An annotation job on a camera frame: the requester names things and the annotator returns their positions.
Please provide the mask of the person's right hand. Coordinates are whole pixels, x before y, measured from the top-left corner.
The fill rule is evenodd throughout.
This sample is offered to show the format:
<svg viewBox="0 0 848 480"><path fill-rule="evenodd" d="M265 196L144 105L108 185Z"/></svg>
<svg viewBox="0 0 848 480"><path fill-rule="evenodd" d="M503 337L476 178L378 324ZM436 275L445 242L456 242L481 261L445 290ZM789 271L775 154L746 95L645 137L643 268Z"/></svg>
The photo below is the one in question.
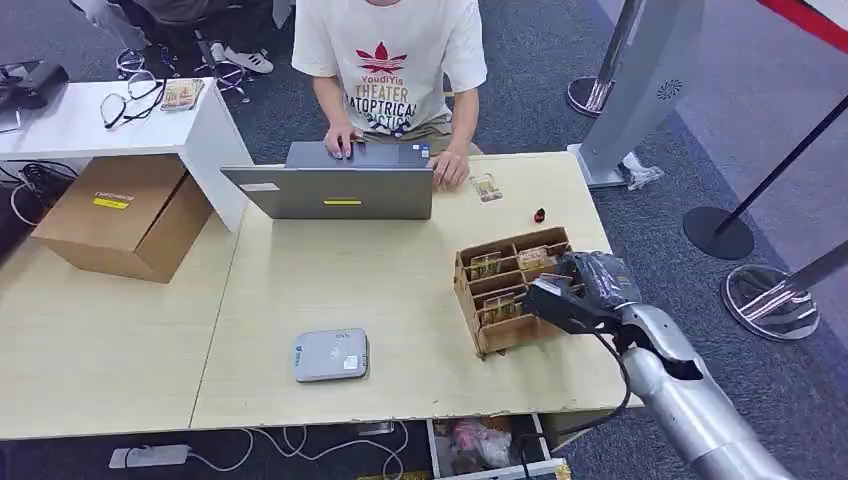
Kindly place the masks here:
<svg viewBox="0 0 848 480"><path fill-rule="evenodd" d="M323 143L326 150L336 159L347 159L352 155L353 144L359 142L363 132L349 121L331 122Z"/></svg>

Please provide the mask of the person's left hand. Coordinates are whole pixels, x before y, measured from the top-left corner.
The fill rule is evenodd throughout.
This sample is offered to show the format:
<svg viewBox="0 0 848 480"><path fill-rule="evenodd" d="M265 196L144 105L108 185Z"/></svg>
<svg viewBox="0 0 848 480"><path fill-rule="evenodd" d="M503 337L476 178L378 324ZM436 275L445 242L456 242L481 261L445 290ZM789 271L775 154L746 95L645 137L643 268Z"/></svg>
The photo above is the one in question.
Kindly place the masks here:
<svg viewBox="0 0 848 480"><path fill-rule="evenodd" d="M469 174L469 157L466 152L444 150L429 162L435 190L456 190Z"/></svg>

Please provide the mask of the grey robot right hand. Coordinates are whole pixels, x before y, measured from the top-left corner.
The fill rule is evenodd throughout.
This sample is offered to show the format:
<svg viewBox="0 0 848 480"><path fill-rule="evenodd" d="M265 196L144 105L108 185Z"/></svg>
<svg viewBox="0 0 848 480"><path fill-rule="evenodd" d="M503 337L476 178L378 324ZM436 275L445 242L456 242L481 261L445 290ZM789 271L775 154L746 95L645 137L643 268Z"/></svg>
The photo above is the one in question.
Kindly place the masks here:
<svg viewBox="0 0 848 480"><path fill-rule="evenodd" d="M642 302L630 269L612 254L567 252L562 255L558 270L562 275L577 275L584 285L584 297L603 309L615 310L625 304Z"/></svg>

